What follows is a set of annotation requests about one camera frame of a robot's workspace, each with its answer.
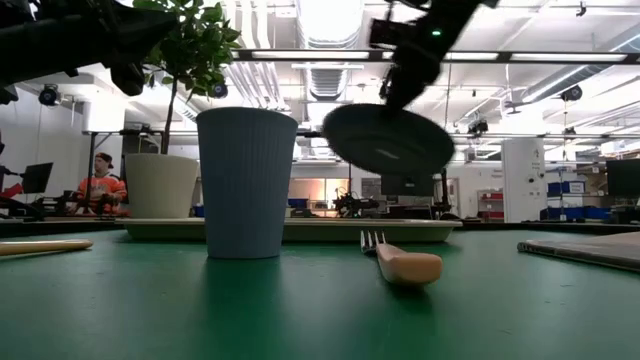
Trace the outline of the beige tray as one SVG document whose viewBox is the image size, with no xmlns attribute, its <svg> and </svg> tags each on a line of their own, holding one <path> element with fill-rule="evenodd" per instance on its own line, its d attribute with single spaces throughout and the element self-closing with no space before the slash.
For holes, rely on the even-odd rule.
<svg viewBox="0 0 640 360">
<path fill-rule="evenodd" d="M 203 218 L 119 219 L 135 240 L 205 242 Z M 383 234 L 392 243 L 435 243 L 447 240 L 461 221 L 418 219 L 286 218 L 284 242 L 359 241 L 362 231 Z"/>
</svg>

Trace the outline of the grey ribbed cup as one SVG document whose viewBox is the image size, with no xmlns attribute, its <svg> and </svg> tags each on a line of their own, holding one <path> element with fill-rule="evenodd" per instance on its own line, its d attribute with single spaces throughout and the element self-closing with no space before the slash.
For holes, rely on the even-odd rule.
<svg viewBox="0 0 640 360">
<path fill-rule="evenodd" d="M 298 124 L 245 107 L 196 118 L 208 256 L 260 259 L 280 253 Z"/>
</svg>

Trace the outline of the white plant pot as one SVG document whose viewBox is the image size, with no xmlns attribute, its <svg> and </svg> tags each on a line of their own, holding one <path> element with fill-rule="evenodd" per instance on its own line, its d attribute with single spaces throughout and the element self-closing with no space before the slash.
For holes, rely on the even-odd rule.
<svg viewBox="0 0 640 360">
<path fill-rule="evenodd" d="M 125 158 L 125 174 L 132 218 L 187 218 L 198 174 L 192 158 L 138 153 Z"/>
</svg>

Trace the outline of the blue storage bin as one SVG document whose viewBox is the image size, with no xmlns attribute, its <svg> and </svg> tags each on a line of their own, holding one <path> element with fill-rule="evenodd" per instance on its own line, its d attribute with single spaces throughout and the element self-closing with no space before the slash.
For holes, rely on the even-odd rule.
<svg viewBox="0 0 640 360">
<path fill-rule="evenodd" d="M 594 206 L 586 207 L 547 207 L 539 212 L 541 220 L 559 220 L 562 215 L 567 220 L 591 219 L 608 220 L 610 218 L 610 208 Z"/>
</svg>

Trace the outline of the black overhead frame bar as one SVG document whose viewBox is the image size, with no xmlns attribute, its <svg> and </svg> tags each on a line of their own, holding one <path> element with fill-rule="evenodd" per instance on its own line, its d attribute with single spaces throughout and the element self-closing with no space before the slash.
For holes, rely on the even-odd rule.
<svg viewBox="0 0 640 360">
<path fill-rule="evenodd" d="M 248 62 L 390 62 L 392 51 L 240 49 L 232 52 L 238 61 Z M 640 65 L 640 53 L 621 52 L 488 52 L 453 51 L 444 56 L 448 63 L 548 64 L 548 65 Z"/>
</svg>

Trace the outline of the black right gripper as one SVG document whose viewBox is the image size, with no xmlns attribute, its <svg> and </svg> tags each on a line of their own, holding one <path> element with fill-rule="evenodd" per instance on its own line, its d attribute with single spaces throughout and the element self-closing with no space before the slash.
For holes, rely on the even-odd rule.
<svg viewBox="0 0 640 360">
<path fill-rule="evenodd" d="M 393 48 L 393 60 L 405 67 L 439 71 L 448 49 L 448 19 L 420 17 L 409 22 L 374 19 L 370 25 L 371 48 Z M 399 111 L 418 97 L 425 82 L 392 65 L 383 80 L 383 100 L 390 111 Z"/>
</svg>

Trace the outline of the black computer monitor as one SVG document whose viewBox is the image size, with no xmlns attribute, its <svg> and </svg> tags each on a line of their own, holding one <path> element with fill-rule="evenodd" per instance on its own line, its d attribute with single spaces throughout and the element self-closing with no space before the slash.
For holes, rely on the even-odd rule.
<svg viewBox="0 0 640 360">
<path fill-rule="evenodd" d="M 434 180 L 431 175 L 382 175 L 381 193 L 389 196 L 431 197 Z"/>
<path fill-rule="evenodd" d="M 46 191 L 53 162 L 29 165 L 21 174 L 24 194 L 40 194 Z"/>
<path fill-rule="evenodd" d="M 608 193 L 619 197 L 640 197 L 640 159 L 606 162 Z"/>
</svg>

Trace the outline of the white pillar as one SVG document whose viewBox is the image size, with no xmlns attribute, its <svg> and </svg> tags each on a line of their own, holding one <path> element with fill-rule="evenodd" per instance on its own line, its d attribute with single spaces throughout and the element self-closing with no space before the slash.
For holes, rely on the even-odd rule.
<svg viewBox="0 0 640 360">
<path fill-rule="evenodd" d="M 540 211 L 547 206 L 544 156 L 541 138 L 515 138 L 502 142 L 506 223 L 540 219 Z"/>
</svg>

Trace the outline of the cream-handled fork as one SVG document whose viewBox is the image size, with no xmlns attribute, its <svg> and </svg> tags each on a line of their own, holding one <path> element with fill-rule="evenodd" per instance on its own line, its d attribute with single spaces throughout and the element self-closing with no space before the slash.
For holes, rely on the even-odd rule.
<svg viewBox="0 0 640 360">
<path fill-rule="evenodd" d="M 360 231 L 361 252 L 375 257 L 384 279 L 394 285 L 423 286 L 437 281 L 443 270 L 439 256 L 407 252 L 386 241 L 383 231 Z"/>
</svg>

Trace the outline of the dark round plate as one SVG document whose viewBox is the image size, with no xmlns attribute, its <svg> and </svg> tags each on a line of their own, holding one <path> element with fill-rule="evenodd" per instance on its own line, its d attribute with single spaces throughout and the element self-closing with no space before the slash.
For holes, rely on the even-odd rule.
<svg viewBox="0 0 640 360">
<path fill-rule="evenodd" d="M 455 153 L 453 139 L 437 123 L 404 109 L 390 112 L 381 104 L 330 111 L 322 135 L 344 161 L 381 175 L 435 174 Z"/>
</svg>

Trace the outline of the person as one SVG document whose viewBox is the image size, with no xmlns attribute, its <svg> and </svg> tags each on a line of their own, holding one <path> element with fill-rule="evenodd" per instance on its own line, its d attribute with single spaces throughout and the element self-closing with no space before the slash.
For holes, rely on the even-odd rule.
<svg viewBox="0 0 640 360">
<path fill-rule="evenodd" d="M 98 152 L 94 157 L 94 173 L 83 179 L 76 190 L 76 205 L 72 209 L 78 214 L 82 208 L 96 215 L 121 213 L 120 204 L 127 198 L 126 183 L 114 175 L 112 157 Z"/>
</svg>

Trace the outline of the green leafy tree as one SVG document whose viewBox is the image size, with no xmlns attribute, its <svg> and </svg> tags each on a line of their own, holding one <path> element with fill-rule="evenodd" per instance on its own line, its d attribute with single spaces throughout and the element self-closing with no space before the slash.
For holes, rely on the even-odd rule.
<svg viewBox="0 0 640 360">
<path fill-rule="evenodd" d="M 230 25 L 221 3 L 205 0 L 133 0 L 137 9 L 166 13 L 177 24 L 143 60 L 147 86 L 167 85 L 169 105 L 160 152 L 168 153 L 174 102 L 183 85 L 190 96 L 212 97 L 225 83 L 223 69 L 233 61 L 240 32 Z"/>
</svg>

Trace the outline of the red shelf rack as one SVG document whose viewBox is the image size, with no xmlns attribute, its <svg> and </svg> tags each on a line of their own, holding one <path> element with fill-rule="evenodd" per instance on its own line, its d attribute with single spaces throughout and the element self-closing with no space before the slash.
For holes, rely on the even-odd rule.
<svg viewBox="0 0 640 360">
<path fill-rule="evenodd" d="M 477 217 L 486 223 L 501 223 L 505 218 L 504 196 L 501 189 L 477 191 Z"/>
</svg>

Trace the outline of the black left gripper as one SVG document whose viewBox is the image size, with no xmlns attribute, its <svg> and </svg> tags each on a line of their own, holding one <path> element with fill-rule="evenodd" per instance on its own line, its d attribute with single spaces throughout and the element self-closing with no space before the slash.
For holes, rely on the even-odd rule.
<svg viewBox="0 0 640 360">
<path fill-rule="evenodd" d="M 99 0 L 99 5 L 108 46 L 101 63 L 124 94 L 140 95 L 145 84 L 143 60 L 178 25 L 178 20 L 163 10 L 133 8 L 116 0 Z"/>
</svg>

